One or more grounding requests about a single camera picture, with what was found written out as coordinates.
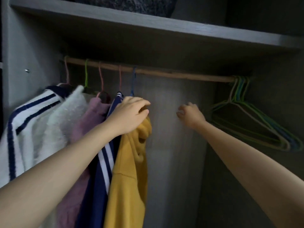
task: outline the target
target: closet shelf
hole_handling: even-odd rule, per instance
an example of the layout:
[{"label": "closet shelf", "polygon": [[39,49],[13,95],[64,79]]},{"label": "closet shelf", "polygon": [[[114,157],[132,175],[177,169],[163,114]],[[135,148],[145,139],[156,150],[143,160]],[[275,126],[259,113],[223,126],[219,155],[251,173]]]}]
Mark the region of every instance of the closet shelf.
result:
[{"label": "closet shelf", "polygon": [[10,0],[10,6],[43,19],[60,36],[77,43],[83,53],[90,47],[95,49],[96,58],[107,61],[217,72],[230,65],[304,48],[304,39],[298,37],[63,0]]}]

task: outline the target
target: wooden rod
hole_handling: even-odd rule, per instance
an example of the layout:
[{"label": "wooden rod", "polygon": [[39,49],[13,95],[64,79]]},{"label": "wooden rod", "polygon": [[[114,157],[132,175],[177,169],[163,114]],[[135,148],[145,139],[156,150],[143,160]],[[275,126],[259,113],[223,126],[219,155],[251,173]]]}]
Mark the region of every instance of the wooden rod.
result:
[{"label": "wooden rod", "polygon": [[[75,65],[85,65],[85,60],[67,57],[66,62]],[[88,61],[88,66],[91,67],[99,67],[99,62],[96,61]],[[119,71],[119,65],[116,64],[109,64],[109,63],[100,63],[100,67],[102,69],[107,70],[114,70]],[[132,72],[134,67],[131,66],[120,66],[122,72]],[[161,70],[150,70],[144,68],[136,68],[136,74],[146,74],[146,75],[153,75],[153,76],[161,76],[161,77],[169,77],[169,78],[181,78],[181,79],[188,79],[188,80],[198,80],[198,81],[216,81],[216,82],[235,82],[235,78],[232,76],[213,76],[213,75],[206,75],[206,74],[191,74],[191,73],[179,73],[179,72],[168,72],[168,71],[161,71]]]}]

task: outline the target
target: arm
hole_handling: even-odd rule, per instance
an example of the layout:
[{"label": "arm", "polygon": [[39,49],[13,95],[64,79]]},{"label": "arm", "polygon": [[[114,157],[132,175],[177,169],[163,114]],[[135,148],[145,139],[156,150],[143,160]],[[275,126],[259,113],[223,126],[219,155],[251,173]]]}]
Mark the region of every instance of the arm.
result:
[{"label": "arm", "polygon": [[304,227],[304,182],[255,148],[206,122],[196,105],[177,116],[200,133],[276,227]]},{"label": "arm", "polygon": [[38,227],[104,145],[147,117],[148,110],[139,110],[149,104],[126,97],[104,123],[2,187],[0,227]]}]

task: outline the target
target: hand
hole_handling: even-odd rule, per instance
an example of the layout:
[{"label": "hand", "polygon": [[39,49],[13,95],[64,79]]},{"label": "hand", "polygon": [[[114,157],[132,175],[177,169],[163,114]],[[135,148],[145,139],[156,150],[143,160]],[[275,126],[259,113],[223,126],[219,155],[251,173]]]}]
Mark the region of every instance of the hand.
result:
[{"label": "hand", "polygon": [[135,130],[148,116],[148,109],[139,113],[146,105],[150,105],[150,102],[142,98],[125,97],[105,122],[110,125],[109,128],[115,136],[129,133]]},{"label": "hand", "polygon": [[196,129],[200,122],[206,121],[197,105],[192,104],[191,102],[189,102],[188,105],[181,105],[178,110],[182,111],[176,113],[178,118],[191,129]]}]

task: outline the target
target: yellow hoodie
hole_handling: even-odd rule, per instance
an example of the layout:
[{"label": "yellow hoodie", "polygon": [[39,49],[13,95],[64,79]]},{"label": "yellow hoodie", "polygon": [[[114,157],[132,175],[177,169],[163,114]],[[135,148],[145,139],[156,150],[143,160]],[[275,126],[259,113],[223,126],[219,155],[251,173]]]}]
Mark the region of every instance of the yellow hoodie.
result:
[{"label": "yellow hoodie", "polygon": [[122,135],[103,228],[142,228],[147,197],[145,146],[151,132],[147,117],[137,129]]}]

